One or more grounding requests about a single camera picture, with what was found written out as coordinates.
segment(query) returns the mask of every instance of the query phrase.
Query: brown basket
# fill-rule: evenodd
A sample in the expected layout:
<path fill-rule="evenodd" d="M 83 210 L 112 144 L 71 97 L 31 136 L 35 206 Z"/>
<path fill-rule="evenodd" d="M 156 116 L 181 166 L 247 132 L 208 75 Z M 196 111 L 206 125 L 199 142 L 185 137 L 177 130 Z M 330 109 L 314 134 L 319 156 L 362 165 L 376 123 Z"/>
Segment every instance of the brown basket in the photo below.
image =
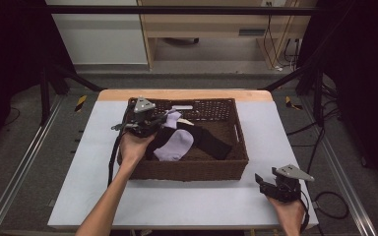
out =
<path fill-rule="evenodd" d="M 150 99 L 156 104 L 155 115 L 172 106 L 192 106 L 177 109 L 182 118 L 202 126 L 213 136 L 232 146 L 225 160 L 217 160 L 192 147 L 179 161 L 140 161 L 131 179 L 159 179 L 178 181 L 239 180 L 248 163 L 247 151 L 233 98 L 162 100 Z"/>

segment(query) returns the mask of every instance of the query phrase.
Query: floor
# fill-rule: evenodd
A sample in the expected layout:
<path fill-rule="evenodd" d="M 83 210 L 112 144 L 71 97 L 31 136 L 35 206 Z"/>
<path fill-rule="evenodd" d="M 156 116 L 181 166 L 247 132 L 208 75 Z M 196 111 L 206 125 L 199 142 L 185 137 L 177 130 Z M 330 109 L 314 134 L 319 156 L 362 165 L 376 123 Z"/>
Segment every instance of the floor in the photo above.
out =
<path fill-rule="evenodd" d="M 287 55 L 291 53 L 294 51 L 289 48 Z M 290 65 L 282 71 L 269 70 L 255 40 L 201 38 L 198 44 L 192 44 L 190 41 L 165 39 L 158 45 L 157 59 L 151 70 L 125 70 L 120 74 L 103 74 L 99 71 L 83 74 L 83 77 L 101 87 L 112 89 L 259 89 L 282 78 L 289 71 Z M 72 234 L 56 231 L 48 227 L 46 222 L 97 93 L 73 81 L 68 82 L 71 90 L 67 96 L 51 95 L 53 102 L 60 103 L 57 116 L 45 133 L 42 144 L 38 146 L 39 150 L 28 163 L 21 183 L 12 186 L 15 189 L 12 195 L 8 195 L 9 204 L 3 207 L 0 214 L 1 235 Z M 325 78 L 325 82 L 335 86 L 329 78 Z M 309 114 L 312 94 L 297 96 L 294 92 L 296 83 L 292 81 L 272 92 L 287 133 L 313 122 Z M 87 95 L 87 100 L 82 110 L 75 112 L 74 108 L 82 95 Z M 287 96 L 291 106 L 286 104 Z M 331 100 L 329 96 L 324 97 L 324 102 Z M 39 88 L 20 92 L 13 97 L 12 106 L 9 124 L 0 132 L 0 198 L 19 164 L 25 160 L 35 134 L 39 132 Z M 327 117 L 325 136 L 315 149 L 310 173 L 316 182 L 308 185 L 313 200 L 322 192 L 330 193 L 322 195 L 318 201 L 320 229 L 314 227 L 306 230 L 304 235 L 318 235 L 321 232 L 326 235 L 378 235 L 378 173 L 361 165 L 360 151 L 347 130 L 346 122 L 342 120 L 341 112 L 337 112 L 336 108 L 335 102 L 329 102 L 325 108 L 325 114 L 332 110 L 334 113 Z M 306 131 L 288 136 L 300 168 L 307 168 L 320 131 L 318 126 L 312 126 Z M 341 178 L 344 176 L 338 173 L 339 168 L 346 176 L 345 181 Z M 351 214 L 344 219 L 327 216 L 339 216 L 346 212 L 345 204 L 337 195 L 347 200 L 357 200 L 347 203 Z M 364 232 L 371 227 L 372 231 Z M 262 230 L 256 235 L 275 235 L 275 232 Z"/>

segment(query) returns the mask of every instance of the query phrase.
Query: wooden desk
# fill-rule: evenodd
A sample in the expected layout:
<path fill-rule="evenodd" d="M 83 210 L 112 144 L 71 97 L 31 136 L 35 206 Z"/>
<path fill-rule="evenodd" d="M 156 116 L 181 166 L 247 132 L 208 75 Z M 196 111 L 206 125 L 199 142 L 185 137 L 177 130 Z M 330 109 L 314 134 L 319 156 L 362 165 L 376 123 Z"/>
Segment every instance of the wooden desk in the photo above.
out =
<path fill-rule="evenodd" d="M 297 166 L 272 96 L 260 90 L 104 90 L 100 93 L 48 225 L 76 229 L 106 189 L 108 162 L 129 97 L 233 97 L 249 163 L 239 181 L 130 180 L 113 222 L 114 229 L 252 229 L 279 225 L 259 191 L 254 173 L 274 182 L 272 167 Z M 302 189 L 309 198 L 302 182 Z M 310 209 L 309 227 L 318 223 Z"/>
<path fill-rule="evenodd" d="M 260 7 L 265 0 L 138 0 L 140 6 L 234 6 Z M 313 7 L 316 0 L 284 0 L 279 7 Z M 288 38 L 302 38 L 310 17 L 272 16 L 270 29 L 275 48 L 267 32 L 269 16 L 226 15 L 141 15 L 143 35 L 150 68 L 155 61 L 157 39 L 163 37 L 254 37 L 268 67 L 279 65 L 277 59 L 284 51 Z M 263 34 L 240 34 L 240 30 L 261 30 Z"/>

